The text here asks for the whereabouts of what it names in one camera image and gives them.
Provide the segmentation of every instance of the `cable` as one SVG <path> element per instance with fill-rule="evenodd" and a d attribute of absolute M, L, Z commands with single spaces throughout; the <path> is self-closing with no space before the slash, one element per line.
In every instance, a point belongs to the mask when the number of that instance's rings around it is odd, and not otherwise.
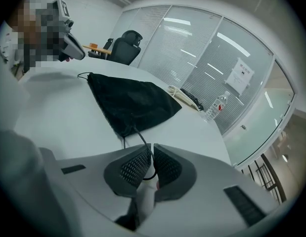
<path fill-rule="evenodd" d="M 84 78 L 84 79 L 88 80 L 88 79 L 85 78 L 85 77 L 80 77 L 80 75 L 82 75 L 82 74 L 87 74 L 87 73 L 92 73 L 92 72 L 83 72 L 83 73 L 80 73 L 80 74 L 77 75 L 77 78 Z"/>
<path fill-rule="evenodd" d="M 133 128 L 134 128 L 135 132 L 137 132 L 137 134 L 140 136 L 140 138 L 141 138 L 142 141 L 144 142 L 145 146 L 147 147 L 147 150 L 150 152 L 150 154 L 151 154 L 151 156 L 152 156 L 152 158 L 153 158 L 153 166 L 154 166 L 154 168 L 155 168 L 155 173 L 154 173 L 154 175 L 152 175 L 152 176 L 149 177 L 149 178 L 143 178 L 143 180 L 145 180 L 145 181 L 151 180 L 151 179 L 153 179 L 153 178 L 157 175 L 157 168 L 156 168 L 156 166 L 155 166 L 155 157 L 154 157 L 154 155 L 153 155 L 151 149 L 150 149 L 149 146 L 147 145 L 146 141 L 144 140 L 143 136 L 142 136 L 142 135 L 140 134 L 140 132 L 138 131 L 138 129 L 137 129 L 135 126 L 134 126 Z"/>

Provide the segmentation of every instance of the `white table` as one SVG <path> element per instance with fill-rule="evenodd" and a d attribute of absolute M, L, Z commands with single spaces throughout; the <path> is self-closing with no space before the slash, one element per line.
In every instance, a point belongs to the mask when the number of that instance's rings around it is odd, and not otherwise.
<path fill-rule="evenodd" d="M 77 74 L 93 72 L 106 76 L 168 85 L 152 74 L 131 66 L 86 57 L 82 61 L 43 62 L 31 69 L 20 83 L 30 100 L 15 131 L 32 139 L 38 147 L 51 149 L 56 159 L 104 154 L 123 148 L 99 108 L 85 79 Z M 204 122 L 199 113 L 181 103 L 182 109 L 162 124 L 142 131 L 147 143 L 182 148 L 231 164 L 215 122 Z M 137 134 L 126 138 L 126 146 L 142 144 Z"/>

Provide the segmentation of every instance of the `water bottle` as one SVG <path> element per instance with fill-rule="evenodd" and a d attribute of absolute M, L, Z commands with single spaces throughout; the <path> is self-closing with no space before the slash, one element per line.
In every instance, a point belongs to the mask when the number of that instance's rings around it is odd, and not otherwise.
<path fill-rule="evenodd" d="M 230 95 L 230 92 L 226 91 L 223 95 L 219 96 L 210 108 L 206 112 L 201 113 L 201 117 L 204 121 L 209 122 L 216 118 L 217 115 L 223 110 L 227 104 L 227 98 Z"/>

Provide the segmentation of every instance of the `paper sign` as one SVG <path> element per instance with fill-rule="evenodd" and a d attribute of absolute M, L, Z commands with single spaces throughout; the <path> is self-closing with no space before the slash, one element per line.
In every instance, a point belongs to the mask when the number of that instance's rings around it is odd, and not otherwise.
<path fill-rule="evenodd" d="M 240 95 L 242 95 L 246 86 L 249 85 L 253 74 L 254 71 L 239 58 L 225 83 L 232 86 Z"/>
<path fill-rule="evenodd" d="M 233 71 L 237 73 L 244 82 L 249 82 L 254 74 L 254 71 L 240 58 L 234 66 Z"/>

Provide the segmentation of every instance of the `glass partition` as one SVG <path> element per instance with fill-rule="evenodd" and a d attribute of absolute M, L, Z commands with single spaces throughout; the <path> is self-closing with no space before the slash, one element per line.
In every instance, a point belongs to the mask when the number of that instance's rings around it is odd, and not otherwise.
<path fill-rule="evenodd" d="M 152 6 L 141 8 L 136 16 L 134 17 L 133 22 L 131 23 L 129 30 L 134 30 L 140 33 L 143 37 L 139 47 L 141 52 L 139 55 L 132 61 L 131 66 L 138 67 L 138 64 L 146 50 L 146 47 L 151 40 L 156 28 L 160 24 L 164 15 L 168 11 L 170 6 Z"/>
<path fill-rule="evenodd" d="M 231 93 L 226 107 L 215 119 L 224 134 L 244 113 L 261 88 L 273 54 L 242 27 L 223 19 L 211 43 L 184 83 L 183 88 L 198 98 L 207 110 L 227 90 Z M 250 85 L 240 96 L 225 80 L 241 59 L 254 71 Z"/>
<path fill-rule="evenodd" d="M 171 7 L 138 67 L 180 87 L 193 70 L 220 19 L 220 16 L 193 8 Z"/>
<path fill-rule="evenodd" d="M 115 27 L 110 35 L 110 38 L 114 40 L 120 38 L 122 34 L 129 29 L 129 26 L 133 22 L 134 17 L 138 11 L 139 9 L 134 9 L 123 12 L 119 17 L 118 22 L 115 24 Z"/>
<path fill-rule="evenodd" d="M 275 62 L 267 84 L 251 110 L 224 142 L 232 164 L 240 164 L 273 134 L 285 116 L 294 92 Z"/>

